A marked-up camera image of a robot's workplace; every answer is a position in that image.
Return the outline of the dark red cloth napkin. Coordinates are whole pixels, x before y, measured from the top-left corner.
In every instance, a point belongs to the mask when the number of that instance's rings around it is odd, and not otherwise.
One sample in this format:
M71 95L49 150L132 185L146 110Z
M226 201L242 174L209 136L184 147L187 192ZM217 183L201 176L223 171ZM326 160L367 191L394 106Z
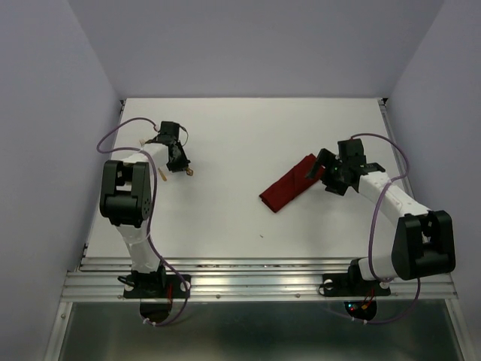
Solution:
M308 178L316 157L311 153L286 172L278 181L271 184L259 195L261 201L274 213L279 212L291 201L320 180L325 169L318 170L314 178Z

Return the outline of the gold fork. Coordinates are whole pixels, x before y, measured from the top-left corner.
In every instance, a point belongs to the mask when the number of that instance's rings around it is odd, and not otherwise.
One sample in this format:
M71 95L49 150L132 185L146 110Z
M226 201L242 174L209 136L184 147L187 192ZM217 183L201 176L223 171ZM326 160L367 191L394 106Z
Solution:
M145 139L140 139L140 140L139 140L139 144L141 145L142 148L145 147L146 142L147 142L147 141L146 141ZM161 169L160 167L157 167L157 171L158 171L159 176L161 177L161 179L162 179L163 181L166 181L167 178L166 178L166 176L165 176L165 173L162 171L162 169Z

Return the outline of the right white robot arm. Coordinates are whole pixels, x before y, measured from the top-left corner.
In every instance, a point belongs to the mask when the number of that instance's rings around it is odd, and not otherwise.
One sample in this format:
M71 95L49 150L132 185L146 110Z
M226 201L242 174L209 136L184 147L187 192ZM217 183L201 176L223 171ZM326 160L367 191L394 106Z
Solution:
M318 178L326 191L342 196L349 188L373 202L373 216L384 215L395 227L390 251L374 255L376 220L371 221L368 254L354 259L346 273L329 282L331 288L347 286L363 293L372 284L395 278L409 281L448 274L455 269L452 218L446 211L433 211L418 203L377 162L368 162L362 140L339 141L338 152L322 148L307 178Z

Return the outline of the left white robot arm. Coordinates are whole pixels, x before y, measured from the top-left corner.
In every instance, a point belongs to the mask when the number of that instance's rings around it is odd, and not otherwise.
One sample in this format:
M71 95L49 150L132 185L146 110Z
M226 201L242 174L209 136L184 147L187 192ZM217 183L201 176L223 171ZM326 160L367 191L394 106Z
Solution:
M112 154L131 150L134 153L121 160L108 160L103 167L99 210L101 216L121 234L132 267L129 275L117 280L124 286L127 299L188 299L190 276L181 275L169 265L153 244L151 226L155 208L159 167L154 156L167 148L167 170L193 175L180 133L184 126L162 121L153 126L156 135L139 148L118 147L97 151Z

